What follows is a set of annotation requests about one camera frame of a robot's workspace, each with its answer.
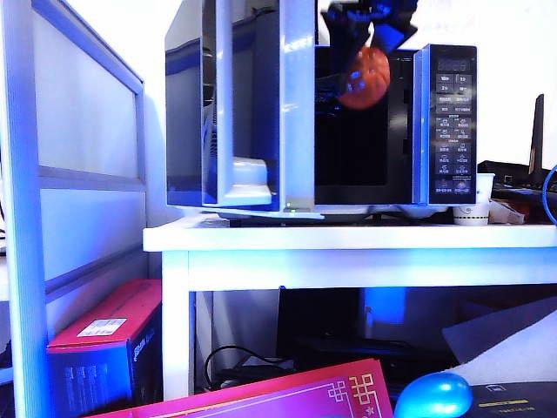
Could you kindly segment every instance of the table leg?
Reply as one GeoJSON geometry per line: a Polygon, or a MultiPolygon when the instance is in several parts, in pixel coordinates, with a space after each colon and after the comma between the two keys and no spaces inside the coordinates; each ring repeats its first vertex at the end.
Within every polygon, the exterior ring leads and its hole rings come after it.
{"type": "Polygon", "coordinates": [[[163,252],[163,384],[166,401],[193,394],[195,293],[189,291],[189,253],[163,252]]]}

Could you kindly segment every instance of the blue mouse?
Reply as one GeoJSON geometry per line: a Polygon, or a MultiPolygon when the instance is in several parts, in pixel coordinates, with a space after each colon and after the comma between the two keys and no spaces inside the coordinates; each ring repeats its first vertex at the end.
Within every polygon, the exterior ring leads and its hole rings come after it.
{"type": "Polygon", "coordinates": [[[456,418],[472,406],[472,390],[454,373],[426,374],[400,394],[394,418],[456,418]]]}

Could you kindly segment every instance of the electrical cord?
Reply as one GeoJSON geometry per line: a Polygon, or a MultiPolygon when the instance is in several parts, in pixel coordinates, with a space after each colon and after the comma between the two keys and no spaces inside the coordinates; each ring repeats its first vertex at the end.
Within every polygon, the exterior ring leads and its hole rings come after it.
{"type": "Polygon", "coordinates": [[[252,355],[253,357],[264,361],[266,363],[270,363],[270,364],[279,364],[282,363],[283,361],[285,361],[284,359],[277,359],[277,360],[271,360],[268,359],[266,357],[263,357],[262,355],[259,355],[257,353],[255,353],[254,351],[250,350],[249,348],[245,348],[245,347],[241,347],[241,346],[236,346],[236,345],[229,345],[229,346],[222,346],[219,347],[215,350],[213,350],[208,356],[207,359],[205,360],[205,365],[204,365],[204,373],[205,373],[205,380],[207,381],[207,384],[209,385],[209,389],[210,390],[214,390],[214,385],[215,383],[211,381],[211,378],[209,377],[209,362],[211,361],[212,357],[223,351],[223,350],[228,350],[228,349],[234,349],[234,350],[240,350],[240,351],[244,351],[250,355],[252,355]]]}
{"type": "Polygon", "coordinates": [[[555,172],[557,172],[557,165],[547,174],[546,181],[543,182],[543,187],[541,187],[541,204],[543,205],[543,209],[546,211],[549,220],[557,225],[557,219],[552,214],[551,208],[547,203],[547,188],[549,186],[549,180],[551,180],[555,172]]]}

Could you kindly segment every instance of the microwave control panel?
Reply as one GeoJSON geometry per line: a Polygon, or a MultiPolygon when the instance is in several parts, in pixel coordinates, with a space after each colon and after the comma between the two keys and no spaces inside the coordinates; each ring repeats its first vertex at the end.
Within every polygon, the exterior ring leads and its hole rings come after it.
{"type": "Polygon", "coordinates": [[[414,161],[414,170],[422,183],[419,200],[434,205],[473,204],[476,199],[476,48],[428,45],[418,54],[414,98],[419,103],[414,102],[414,107],[418,106],[414,109],[414,121],[418,119],[421,126],[417,138],[419,154],[414,153],[419,157],[414,161]]]}

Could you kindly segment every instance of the cabinet panel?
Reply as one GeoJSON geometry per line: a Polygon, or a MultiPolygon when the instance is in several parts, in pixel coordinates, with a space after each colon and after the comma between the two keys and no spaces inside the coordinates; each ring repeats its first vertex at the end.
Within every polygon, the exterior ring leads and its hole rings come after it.
{"type": "Polygon", "coordinates": [[[43,189],[41,207],[47,280],[141,246],[142,192],[43,189]]]}
{"type": "Polygon", "coordinates": [[[136,95],[36,12],[39,164],[138,177],[136,95]]]}

